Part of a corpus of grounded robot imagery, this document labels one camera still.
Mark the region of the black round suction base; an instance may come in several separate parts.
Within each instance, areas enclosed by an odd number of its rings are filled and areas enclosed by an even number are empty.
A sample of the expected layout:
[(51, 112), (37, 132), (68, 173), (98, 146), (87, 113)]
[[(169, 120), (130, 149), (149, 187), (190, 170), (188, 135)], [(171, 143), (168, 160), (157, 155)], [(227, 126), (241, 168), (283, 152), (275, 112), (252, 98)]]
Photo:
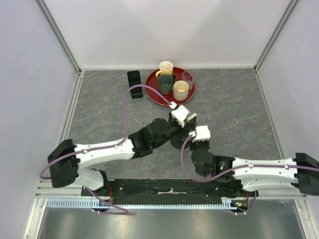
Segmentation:
[(170, 139), (171, 145), (176, 149), (181, 149), (186, 138), (179, 137), (178, 135)]

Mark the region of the pink case smartphone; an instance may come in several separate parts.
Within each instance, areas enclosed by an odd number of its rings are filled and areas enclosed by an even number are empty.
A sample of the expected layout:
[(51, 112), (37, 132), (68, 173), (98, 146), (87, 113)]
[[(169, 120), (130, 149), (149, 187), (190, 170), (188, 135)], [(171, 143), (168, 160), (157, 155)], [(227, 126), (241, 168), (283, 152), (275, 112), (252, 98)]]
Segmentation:
[(197, 126), (197, 114), (193, 113), (186, 119), (186, 129), (189, 131), (195, 131)]

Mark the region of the white case smartphone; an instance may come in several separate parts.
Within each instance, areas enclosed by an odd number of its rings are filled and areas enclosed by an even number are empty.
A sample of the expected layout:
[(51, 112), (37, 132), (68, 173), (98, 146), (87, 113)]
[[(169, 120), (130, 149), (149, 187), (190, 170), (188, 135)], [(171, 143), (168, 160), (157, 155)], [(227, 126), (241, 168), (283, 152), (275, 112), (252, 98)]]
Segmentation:
[[(129, 87), (141, 84), (141, 75), (139, 70), (132, 70), (127, 72)], [(131, 95), (142, 95), (143, 90), (141, 87), (136, 87), (130, 90)]]

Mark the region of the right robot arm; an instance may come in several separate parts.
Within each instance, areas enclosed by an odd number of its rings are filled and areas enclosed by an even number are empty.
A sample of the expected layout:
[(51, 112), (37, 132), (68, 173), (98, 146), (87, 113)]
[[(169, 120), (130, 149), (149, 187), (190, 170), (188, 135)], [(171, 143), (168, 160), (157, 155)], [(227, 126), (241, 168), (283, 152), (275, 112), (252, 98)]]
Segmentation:
[(195, 172), (200, 175), (197, 181), (225, 183), (234, 196), (293, 188), (304, 195), (319, 194), (319, 163), (306, 153), (279, 160), (248, 160), (214, 155), (207, 141), (192, 142), (190, 150)]

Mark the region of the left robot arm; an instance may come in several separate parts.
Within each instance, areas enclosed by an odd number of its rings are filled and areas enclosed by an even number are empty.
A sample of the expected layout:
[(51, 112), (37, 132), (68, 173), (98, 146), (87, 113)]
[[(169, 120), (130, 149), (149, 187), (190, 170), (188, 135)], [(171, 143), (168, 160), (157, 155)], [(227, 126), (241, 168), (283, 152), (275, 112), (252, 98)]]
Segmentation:
[(106, 173), (89, 167), (115, 160), (143, 158), (168, 141), (180, 148), (183, 140), (195, 130), (197, 114), (169, 113), (168, 119), (156, 118), (126, 139), (93, 145), (74, 144), (71, 139), (62, 141), (48, 156), (51, 185), (63, 188), (71, 184), (88, 187), (97, 195), (109, 192)]

